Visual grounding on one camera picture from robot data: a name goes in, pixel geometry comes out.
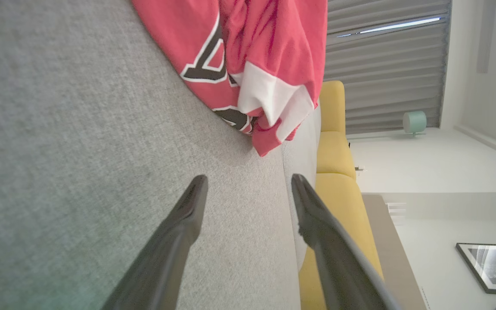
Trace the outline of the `grey pleated curtain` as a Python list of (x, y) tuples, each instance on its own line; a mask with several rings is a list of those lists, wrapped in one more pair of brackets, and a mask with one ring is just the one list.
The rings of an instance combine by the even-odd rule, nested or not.
[(452, 0), (329, 0), (324, 81), (346, 91), (348, 134), (402, 129), (421, 111), (438, 128)]

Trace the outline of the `yellow sofa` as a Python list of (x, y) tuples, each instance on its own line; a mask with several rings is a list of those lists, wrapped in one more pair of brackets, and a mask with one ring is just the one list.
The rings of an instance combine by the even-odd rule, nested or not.
[(346, 138), (346, 94), (340, 81), (323, 83), (319, 95), (321, 130), (314, 189), (331, 214), (383, 277), (356, 169)]

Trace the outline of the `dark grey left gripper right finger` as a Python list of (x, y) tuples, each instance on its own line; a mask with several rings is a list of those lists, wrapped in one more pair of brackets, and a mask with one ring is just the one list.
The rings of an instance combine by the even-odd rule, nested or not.
[(293, 174), (291, 188), (299, 233), (314, 251), (327, 310), (402, 310), (307, 179)]

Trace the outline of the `small grey sofa seat cushion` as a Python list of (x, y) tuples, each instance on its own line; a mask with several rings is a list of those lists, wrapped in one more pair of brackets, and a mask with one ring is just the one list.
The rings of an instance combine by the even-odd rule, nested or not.
[(298, 216), (292, 194), (291, 178), (293, 174), (301, 174), (313, 188), (315, 187), (321, 124), (321, 108), (317, 107), (298, 127), (294, 139), (285, 141), (281, 145), (298, 270), (301, 270), (303, 265), (307, 244), (298, 232)]

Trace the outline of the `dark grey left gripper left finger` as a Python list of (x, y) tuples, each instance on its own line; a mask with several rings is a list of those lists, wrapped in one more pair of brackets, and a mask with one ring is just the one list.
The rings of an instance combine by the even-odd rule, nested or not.
[(199, 237), (208, 178), (197, 175), (116, 285), (102, 310), (176, 310), (191, 246)]

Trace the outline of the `red jersey with black letters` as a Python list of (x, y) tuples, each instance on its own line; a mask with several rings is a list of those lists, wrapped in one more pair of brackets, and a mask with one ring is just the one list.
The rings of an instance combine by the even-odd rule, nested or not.
[(327, 0), (131, 0), (189, 90), (260, 157), (319, 105)]

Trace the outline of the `mint green round lamp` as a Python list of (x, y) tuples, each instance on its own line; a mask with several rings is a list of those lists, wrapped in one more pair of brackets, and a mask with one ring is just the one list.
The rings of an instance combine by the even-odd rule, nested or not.
[(423, 135), (427, 128), (427, 116), (423, 111), (406, 112), (403, 115), (402, 125), (407, 135)]

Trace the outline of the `large grey sofa seat cushion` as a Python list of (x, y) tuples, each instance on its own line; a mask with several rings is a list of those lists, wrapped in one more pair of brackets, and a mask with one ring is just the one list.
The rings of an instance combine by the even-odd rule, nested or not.
[(101, 310), (200, 174), (177, 310), (300, 310), (281, 151), (200, 102), (130, 0), (0, 0), (0, 310)]

